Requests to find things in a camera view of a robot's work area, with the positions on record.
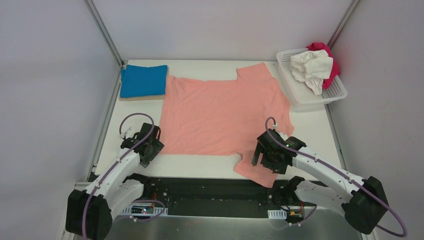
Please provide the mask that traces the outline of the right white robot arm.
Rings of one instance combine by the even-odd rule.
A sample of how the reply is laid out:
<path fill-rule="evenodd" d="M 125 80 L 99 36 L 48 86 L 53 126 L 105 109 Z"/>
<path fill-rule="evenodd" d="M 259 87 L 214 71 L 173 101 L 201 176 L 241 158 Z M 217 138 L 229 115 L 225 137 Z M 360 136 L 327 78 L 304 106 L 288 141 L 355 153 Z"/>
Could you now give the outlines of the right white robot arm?
<path fill-rule="evenodd" d="M 365 179 L 324 161 L 303 141 L 294 136 L 283 140 L 268 129 L 257 138 L 251 161 L 274 174 L 285 174 L 287 167 L 307 172 L 322 184 L 294 176 L 275 195 L 275 202 L 293 206 L 311 203 L 331 210 L 357 231 L 370 234 L 387 212 L 387 197 L 382 183 L 373 176 Z"/>

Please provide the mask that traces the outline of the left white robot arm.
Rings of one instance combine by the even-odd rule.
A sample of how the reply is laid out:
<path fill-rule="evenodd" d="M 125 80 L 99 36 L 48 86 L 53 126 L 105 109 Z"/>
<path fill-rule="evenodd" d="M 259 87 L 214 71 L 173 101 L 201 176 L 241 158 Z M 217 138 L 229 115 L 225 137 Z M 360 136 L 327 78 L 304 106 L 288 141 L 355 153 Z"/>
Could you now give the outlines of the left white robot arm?
<path fill-rule="evenodd" d="M 122 135 L 120 149 L 107 167 L 83 190 L 73 190 L 67 199 L 66 231 L 90 240 L 103 240 L 113 220 L 133 201 L 143 196 L 148 176 L 134 173 L 146 168 L 164 148 L 161 129 L 144 123 L 133 136 Z"/>

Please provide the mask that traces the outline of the salmon pink t shirt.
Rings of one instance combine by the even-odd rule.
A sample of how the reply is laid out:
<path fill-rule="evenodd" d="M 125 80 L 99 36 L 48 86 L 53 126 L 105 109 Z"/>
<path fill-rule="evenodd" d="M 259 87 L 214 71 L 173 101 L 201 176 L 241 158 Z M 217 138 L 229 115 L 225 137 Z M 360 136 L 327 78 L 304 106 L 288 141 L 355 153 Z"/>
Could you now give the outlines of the salmon pink t shirt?
<path fill-rule="evenodd" d="M 162 153 L 239 154 L 234 171 L 270 188 L 277 175 L 252 165 L 252 158 L 268 117 L 275 118 L 278 132 L 293 134 L 290 102 L 265 63 L 238 68 L 236 74 L 234 80 L 167 78 L 159 123 Z"/>

